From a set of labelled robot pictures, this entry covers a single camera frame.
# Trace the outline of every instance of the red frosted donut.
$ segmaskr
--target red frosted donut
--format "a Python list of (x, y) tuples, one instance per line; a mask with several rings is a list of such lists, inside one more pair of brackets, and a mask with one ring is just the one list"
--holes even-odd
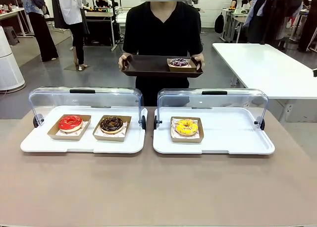
[(73, 132), (81, 128), (83, 119), (77, 115), (69, 115), (59, 122), (59, 129), (64, 132)]

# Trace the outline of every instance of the clear plastic lid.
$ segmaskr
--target clear plastic lid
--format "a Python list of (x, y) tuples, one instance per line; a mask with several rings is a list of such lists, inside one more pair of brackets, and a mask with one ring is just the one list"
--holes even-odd
[(91, 108), (135, 107), (139, 110), (142, 126), (142, 94), (137, 89), (97, 87), (40, 87), (29, 95), (35, 115), (34, 122), (42, 125), (45, 116), (58, 106), (84, 106)]
[(187, 107), (195, 110), (213, 108), (244, 108), (254, 117), (259, 128), (268, 106), (268, 97), (256, 89), (163, 89), (158, 94), (157, 127), (160, 116), (170, 108)]

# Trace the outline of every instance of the person holding tray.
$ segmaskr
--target person holding tray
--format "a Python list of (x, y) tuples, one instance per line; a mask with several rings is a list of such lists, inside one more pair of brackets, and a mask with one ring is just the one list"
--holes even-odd
[[(189, 53), (204, 66), (200, 15), (182, 1), (150, 0), (129, 10), (120, 69), (128, 56), (137, 53), (171, 57), (186, 57)], [(189, 88), (189, 82), (177, 77), (137, 77), (135, 86), (143, 94), (144, 105), (156, 107), (161, 89)]]

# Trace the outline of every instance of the blue patterned shirt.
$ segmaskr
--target blue patterned shirt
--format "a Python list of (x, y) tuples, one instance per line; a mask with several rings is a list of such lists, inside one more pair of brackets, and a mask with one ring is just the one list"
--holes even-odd
[(26, 14), (29, 14), (30, 12), (35, 12), (37, 14), (43, 15), (43, 11), (39, 9), (32, 0), (22, 0), (24, 10)]

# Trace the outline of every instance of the yellow donut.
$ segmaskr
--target yellow donut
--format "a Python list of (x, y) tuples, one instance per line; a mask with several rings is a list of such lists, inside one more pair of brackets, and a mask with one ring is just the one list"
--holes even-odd
[(176, 132), (184, 136), (193, 136), (198, 131), (198, 125), (191, 119), (182, 119), (176, 123)]

